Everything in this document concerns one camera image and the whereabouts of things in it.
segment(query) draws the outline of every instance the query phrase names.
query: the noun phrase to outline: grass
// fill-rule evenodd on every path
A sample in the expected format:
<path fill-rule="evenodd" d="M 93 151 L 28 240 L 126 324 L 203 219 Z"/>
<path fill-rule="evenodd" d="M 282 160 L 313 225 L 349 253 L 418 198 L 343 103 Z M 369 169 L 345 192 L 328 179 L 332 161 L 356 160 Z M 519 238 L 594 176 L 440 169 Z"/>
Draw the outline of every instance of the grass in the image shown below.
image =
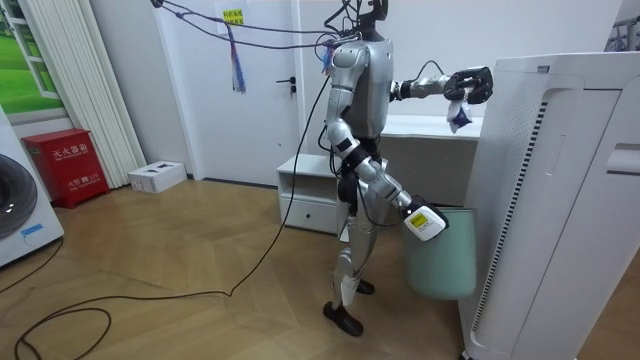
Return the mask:
<path fill-rule="evenodd" d="M 60 100 L 44 98 L 29 71 L 18 43 L 0 33 L 0 105 L 7 114 L 56 109 L 63 107 Z M 35 44 L 29 44 L 33 50 Z M 51 77 L 42 64 L 37 65 L 45 88 L 55 89 Z"/>

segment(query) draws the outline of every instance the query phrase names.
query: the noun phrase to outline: wooden floor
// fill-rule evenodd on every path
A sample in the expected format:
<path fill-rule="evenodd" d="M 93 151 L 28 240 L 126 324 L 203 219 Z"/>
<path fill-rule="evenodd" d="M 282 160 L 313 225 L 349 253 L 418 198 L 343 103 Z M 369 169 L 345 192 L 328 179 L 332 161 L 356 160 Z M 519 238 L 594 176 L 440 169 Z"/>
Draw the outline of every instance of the wooden floor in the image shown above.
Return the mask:
<path fill-rule="evenodd" d="M 0 295 L 0 359 L 13 358 L 13 344 L 26 328 L 74 302 L 230 290 L 275 235 L 276 196 L 273 190 L 188 181 L 159 195 L 126 188 L 75 210 L 58 210 L 66 231 L 58 256 Z M 456 360 L 463 347 L 456 305 L 420 298 L 405 286 L 399 240 L 393 231 L 381 235 L 366 273 L 378 291 L 357 297 L 352 307 L 365 325 L 361 338 L 344 335 L 321 314 L 342 245 L 328 235 L 287 229 L 233 299 L 95 304 L 112 313 L 113 326 L 87 358 Z M 56 246 L 0 270 L 0 288 L 42 263 Z M 30 339 L 45 360 L 72 359 L 104 324 L 99 314 L 75 314 Z M 636 260 L 580 360 L 637 358 L 639 329 Z"/>

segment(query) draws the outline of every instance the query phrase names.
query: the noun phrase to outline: mint green trash bin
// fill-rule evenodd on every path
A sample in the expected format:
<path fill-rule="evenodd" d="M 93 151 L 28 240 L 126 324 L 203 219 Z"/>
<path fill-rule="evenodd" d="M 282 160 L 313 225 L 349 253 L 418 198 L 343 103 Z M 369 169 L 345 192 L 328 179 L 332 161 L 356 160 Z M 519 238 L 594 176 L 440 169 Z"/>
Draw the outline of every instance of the mint green trash bin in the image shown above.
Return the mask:
<path fill-rule="evenodd" d="M 420 241 L 403 227 L 409 286 L 421 295 L 443 300 L 461 299 L 476 287 L 474 211 L 439 208 L 449 228 L 435 239 Z"/>

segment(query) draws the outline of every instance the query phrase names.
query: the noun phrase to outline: humanoid robot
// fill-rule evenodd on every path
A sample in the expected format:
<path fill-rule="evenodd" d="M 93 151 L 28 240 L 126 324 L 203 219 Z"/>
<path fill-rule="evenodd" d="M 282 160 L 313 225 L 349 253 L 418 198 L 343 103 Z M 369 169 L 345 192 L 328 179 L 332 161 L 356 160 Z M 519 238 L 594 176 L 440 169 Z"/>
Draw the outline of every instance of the humanoid robot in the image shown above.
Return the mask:
<path fill-rule="evenodd" d="M 343 5 L 350 2 L 343 0 Z M 356 2 L 359 10 L 362 0 Z M 404 224 L 422 241 L 434 238 L 448 227 L 442 213 L 421 198 L 409 195 L 386 172 L 387 161 L 381 158 L 377 144 L 385 127 L 389 102 L 443 94 L 450 101 L 466 98 L 469 104 L 481 104 L 493 94 L 491 71 L 486 67 L 451 76 L 393 81 L 393 45 L 375 27 L 376 21 L 387 17 L 388 0 L 370 1 L 369 6 L 371 11 L 358 14 L 352 30 L 359 39 L 335 49 L 328 70 L 331 93 L 327 137 L 342 159 L 339 196 L 349 205 L 349 247 L 338 255 L 333 300 L 324 306 L 323 314 L 352 336 L 360 336 L 364 329 L 345 306 L 353 301 L 355 292 L 372 294 L 375 290 L 371 283 L 362 280 L 362 273 L 390 207 L 399 210 Z"/>

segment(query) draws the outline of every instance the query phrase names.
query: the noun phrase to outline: white curtain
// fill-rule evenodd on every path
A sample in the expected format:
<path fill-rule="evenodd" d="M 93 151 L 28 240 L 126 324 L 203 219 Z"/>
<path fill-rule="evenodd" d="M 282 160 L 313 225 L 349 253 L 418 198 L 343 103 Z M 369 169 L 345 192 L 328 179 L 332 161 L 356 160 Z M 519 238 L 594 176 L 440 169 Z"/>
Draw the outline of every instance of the white curtain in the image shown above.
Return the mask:
<path fill-rule="evenodd" d="M 91 131 L 109 187 L 128 184 L 146 162 L 89 0 L 19 1 L 71 121 Z"/>

